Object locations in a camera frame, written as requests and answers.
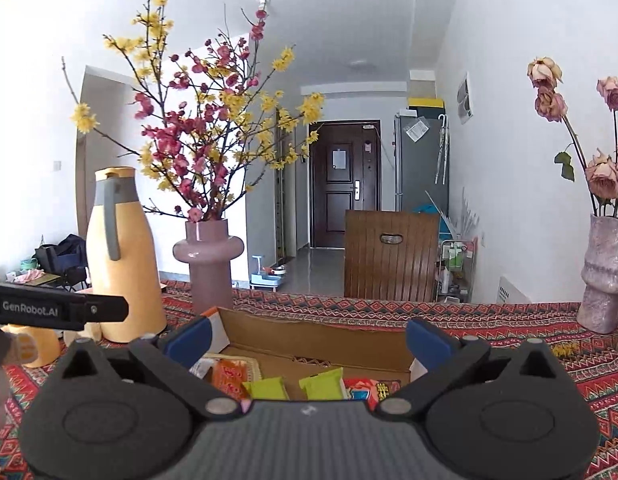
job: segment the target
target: green snack packet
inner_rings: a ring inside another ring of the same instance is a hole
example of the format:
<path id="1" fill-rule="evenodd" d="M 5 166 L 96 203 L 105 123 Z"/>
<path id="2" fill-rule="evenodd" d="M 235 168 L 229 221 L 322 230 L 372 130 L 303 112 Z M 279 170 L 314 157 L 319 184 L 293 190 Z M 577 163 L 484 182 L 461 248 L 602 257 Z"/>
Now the green snack packet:
<path id="1" fill-rule="evenodd" d="M 347 399 L 347 391 L 342 382 L 342 368 L 335 368 L 311 377 L 300 379 L 298 384 L 309 400 Z"/>
<path id="2" fill-rule="evenodd" d="M 243 383 L 251 399 L 260 400 L 289 400 L 282 377 L 272 377 Z"/>

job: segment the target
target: pink vase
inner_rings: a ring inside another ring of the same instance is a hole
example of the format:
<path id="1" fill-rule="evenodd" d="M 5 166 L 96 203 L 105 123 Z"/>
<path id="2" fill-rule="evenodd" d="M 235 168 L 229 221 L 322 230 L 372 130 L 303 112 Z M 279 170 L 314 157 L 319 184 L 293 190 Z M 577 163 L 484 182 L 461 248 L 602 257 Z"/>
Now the pink vase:
<path id="1" fill-rule="evenodd" d="M 592 216 L 580 275 L 587 286 L 578 323 L 599 334 L 613 332 L 618 328 L 618 218 Z"/>
<path id="2" fill-rule="evenodd" d="M 244 243 L 229 236 L 227 220 L 185 222 L 187 238 L 173 246 L 173 256 L 189 264 L 191 300 L 196 314 L 214 306 L 233 307 L 231 260 L 244 251 Z"/>

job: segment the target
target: gray jug handle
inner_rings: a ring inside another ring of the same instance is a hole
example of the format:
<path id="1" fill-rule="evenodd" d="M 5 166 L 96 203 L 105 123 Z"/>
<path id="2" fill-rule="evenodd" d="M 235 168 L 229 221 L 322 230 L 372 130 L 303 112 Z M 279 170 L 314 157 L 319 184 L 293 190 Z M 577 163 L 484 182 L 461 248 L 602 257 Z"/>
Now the gray jug handle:
<path id="1" fill-rule="evenodd" d="M 108 182 L 107 184 L 104 187 L 106 250 L 109 258 L 117 262 L 120 259 L 120 243 L 116 222 L 116 190 L 120 185 L 117 182 Z"/>

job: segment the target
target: wooden chair back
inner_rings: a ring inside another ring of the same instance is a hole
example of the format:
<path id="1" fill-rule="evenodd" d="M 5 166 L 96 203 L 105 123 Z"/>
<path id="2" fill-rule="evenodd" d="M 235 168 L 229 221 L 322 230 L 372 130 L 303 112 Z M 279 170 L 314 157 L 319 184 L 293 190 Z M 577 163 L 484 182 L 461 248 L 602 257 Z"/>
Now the wooden chair back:
<path id="1" fill-rule="evenodd" d="M 434 301 L 438 231 L 434 214 L 347 211 L 345 297 Z"/>

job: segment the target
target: door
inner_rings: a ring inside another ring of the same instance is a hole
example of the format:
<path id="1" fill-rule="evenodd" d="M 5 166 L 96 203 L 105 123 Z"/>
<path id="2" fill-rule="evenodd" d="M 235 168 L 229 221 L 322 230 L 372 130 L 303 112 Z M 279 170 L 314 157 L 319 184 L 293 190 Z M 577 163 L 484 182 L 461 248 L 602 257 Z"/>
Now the door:
<path id="1" fill-rule="evenodd" d="M 414 212 L 417 208 L 431 203 L 427 192 L 442 212 L 447 213 L 449 203 L 449 158 L 447 158 L 447 178 L 442 183 L 444 157 L 441 156 L 438 184 L 436 168 L 440 146 L 440 127 L 442 121 L 427 118 L 429 129 L 416 142 L 407 134 L 418 119 L 400 116 L 396 121 L 396 210 Z"/>
<path id="2" fill-rule="evenodd" d="M 319 129 L 310 153 L 312 246 L 343 249 L 345 211 L 378 209 L 380 122 L 317 123 L 311 129 Z"/>

